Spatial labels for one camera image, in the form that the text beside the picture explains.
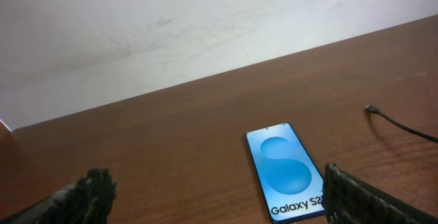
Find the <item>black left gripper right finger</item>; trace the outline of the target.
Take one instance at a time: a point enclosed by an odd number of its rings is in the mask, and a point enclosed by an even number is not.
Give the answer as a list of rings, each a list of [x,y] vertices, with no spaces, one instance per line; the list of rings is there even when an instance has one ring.
[[[327,164],[322,207],[329,223],[437,224],[437,218]]]

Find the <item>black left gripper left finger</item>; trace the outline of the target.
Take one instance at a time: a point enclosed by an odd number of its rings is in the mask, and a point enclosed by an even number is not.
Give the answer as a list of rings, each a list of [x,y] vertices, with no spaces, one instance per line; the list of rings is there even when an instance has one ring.
[[[109,170],[93,168],[74,184],[1,219],[1,224],[107,224],[115,198],[116,182]]]

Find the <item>blue Galaxy smartphone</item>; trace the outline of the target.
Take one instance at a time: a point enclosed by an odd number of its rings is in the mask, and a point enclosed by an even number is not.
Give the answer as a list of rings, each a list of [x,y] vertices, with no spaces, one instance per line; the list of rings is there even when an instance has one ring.
[[[289,123],[253,130],[246,139],[273,223],[326,214],[322,174]]]

